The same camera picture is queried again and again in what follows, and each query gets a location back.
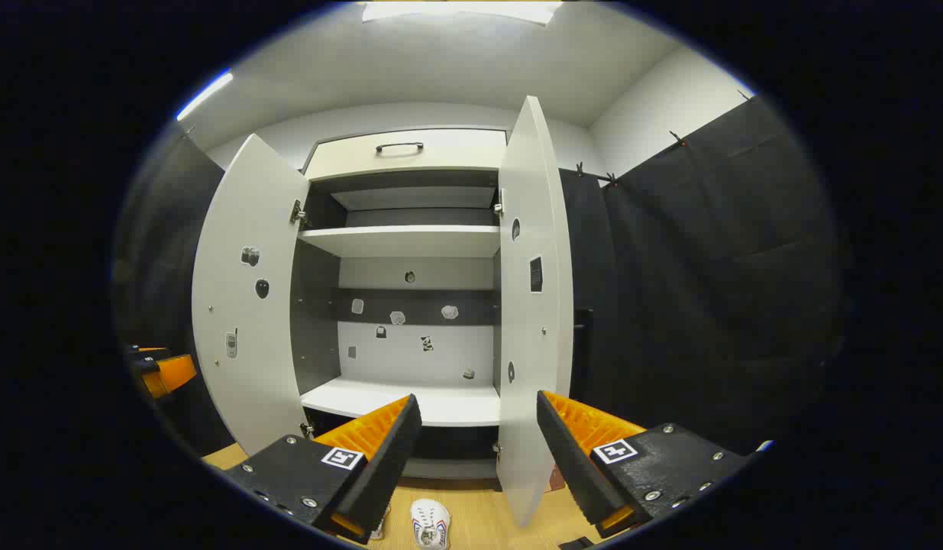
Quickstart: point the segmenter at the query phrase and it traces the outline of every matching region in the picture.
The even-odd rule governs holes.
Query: wooden floor
[[[203,457],[207,463],[224,470],[245,459],[247,454],[236,443]],[[390,513],[383,525],[384,539],[370,540],[369,544],[361,547],[374,550],[416,548],[409,507],[418,498],[432,498],[451,512],[449,550],[559,550],[560,544],[580,536],[593,543],[603,540],[583,518],[568,487],[542,495],[538,511],[526,528],[519,528],[512,521],[505,495],[496,488],[499,488],[496,480],[416,480],[403,477],[390,499]]]

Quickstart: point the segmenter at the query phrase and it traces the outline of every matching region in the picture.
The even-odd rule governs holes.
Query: door handle
[[[376,152],[377,152],[377,153],[382,153],[384,147],[397,147],[397,146],[399,146],[399,145],[415,145],[415,146],[418,148],[418,150],[423,150],[423,143],[422,143],[422,142],[419,142],[419,141],[412,141],[412,142],[407,142],[407,143],[386,143],[386,144],[383,144],[383,145],[377,145],[377,146],[376,146]]]

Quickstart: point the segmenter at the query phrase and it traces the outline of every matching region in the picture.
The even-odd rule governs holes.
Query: white shoe
[[[380,540],[383,539],[383,523],[386,523],[386,516],[390,513],[390,505],[386,505],[386,512],[383,513],[383,519],[379,521],[379,525],[376,526],[376,530],[370,533],[370,540]]]
[[[447,549],[447,530],[451,528],[451,515],[443,504],[429,498],[413,501],[411,519],[413,536],[419,548]]]

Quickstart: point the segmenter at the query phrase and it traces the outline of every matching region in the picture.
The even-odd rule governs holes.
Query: drawer
[[[398,145],[420,143],[416,145]],[[439,128],[384,132],[318,144],[305,177],[407,170],[498,170],[505,156],[505,132]]]

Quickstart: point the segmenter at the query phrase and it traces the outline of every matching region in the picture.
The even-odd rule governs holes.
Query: cabinet
[[[527,525],[554,466],[535,394],[569,393],[573,347],[538,100],[507,143],[467,128],[353,136],[318,144],[304,174],[251,135],[203,224],[192,317],[214,404],[248,454],[298,432],[305,410],[356,417],[413,393],[425,431],[498,429],[500,453],[463,467],[415,456],[405,474],[493,466]]]

